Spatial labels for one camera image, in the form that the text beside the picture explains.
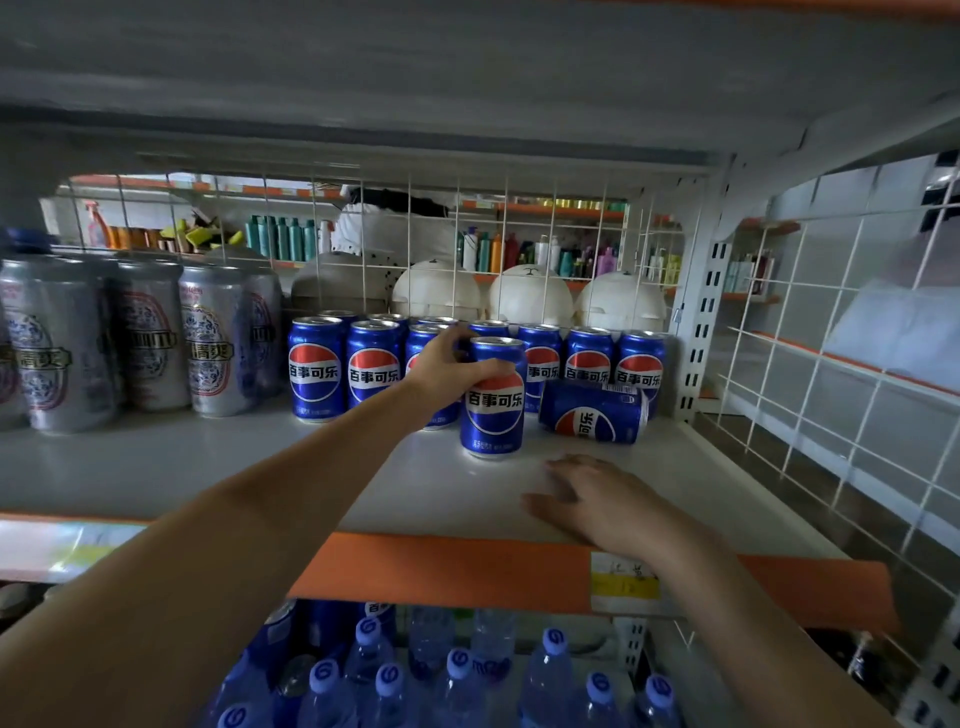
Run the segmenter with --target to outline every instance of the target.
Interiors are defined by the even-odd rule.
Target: silver beer can
[[[30,424],[42,432],[79,432],[117,413],[99,286],[78,260],[4,259],[0,301]]]
[[[274,271],[262,265],[243,266],[251,296],[251,331],[256,394],[261,399],[275,397],[283,388],[285,373],[280,354],[280,316],[283,293]]]
[[[117,263],[114,308],[131,404],[145,412],[190,404],[180,323],[177,262],[129,258]]]
[[[180,314],[193,408],[229,417],[256,404],[247,274],[232,266],[193,263],[180,276]]]

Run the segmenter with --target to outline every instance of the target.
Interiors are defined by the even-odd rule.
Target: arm
[[[650,566],[757,725],[896,728],[760,589],[717,534],[609,463],[574,455],[548,468],[576,499],[527,494],[527,510]]]
[[[399,384],[163,517],[4,634],[4,726],[186,725],[396,444],[512,367],[455,363],[467,335],[445,331]]]

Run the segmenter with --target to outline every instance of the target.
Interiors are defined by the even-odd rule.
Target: fallen pepsi can
[[[548,379],[543,383],[538,419],[561,435],[632,445],[648,415],[647,397],[634,386]]]

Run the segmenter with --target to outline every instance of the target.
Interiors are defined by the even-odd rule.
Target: blue bottle cap
[[[473,656],[468,649],[454,647],[446,656],[446,671],[454,680],[463,680],[473,671]]]
[[[217,728],[241,728],[253,723],[253,705],[250,703],[234,703],[220,713]]]
[[[376,617],[364,617],[357,622],[357,641],[365,647],[380,639],[380,620]]]
[[[647,678],[647,699],[657,708],[667,710],[673,707],[673,686],[663,675],[653,674]]]
[[[250,665],[250,652],[244,650],[240,653],[240,659],[237,660],[233,667],[230,668],[230,672],[227,673],[228,680],[236,680],[240,675],[247,671],[247,667]]]
[[[562,655],[566,652],[566,635],[564,630],[556,627],[547,627],[543,630],[543,649],[548,655]]]
[[[384,663],[376,672],[376,694],[392,697],[403,687],[403,669],[397,663]]]
[[[587,676],[587,695],[594,703],[613,702],[613,688],[605,672],[592,672]]]
[[[330,692],[340,679],[340,668],[332,659],[320,660],[310,670],[310,690],[316,693]]]

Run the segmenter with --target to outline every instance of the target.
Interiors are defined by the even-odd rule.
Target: forearm
[[[685,514],[676,518],[663,524],[672,536],[638,552],[653,554],[651,567],[758,725],[896,725],[773,602],[726,544]]]
[[[5,725],[184,724],[399,440],[429,418],[419,399],[391,388],[227,478],[18,623],[0,641]],[[69,676],[57,700],[52,675]]]

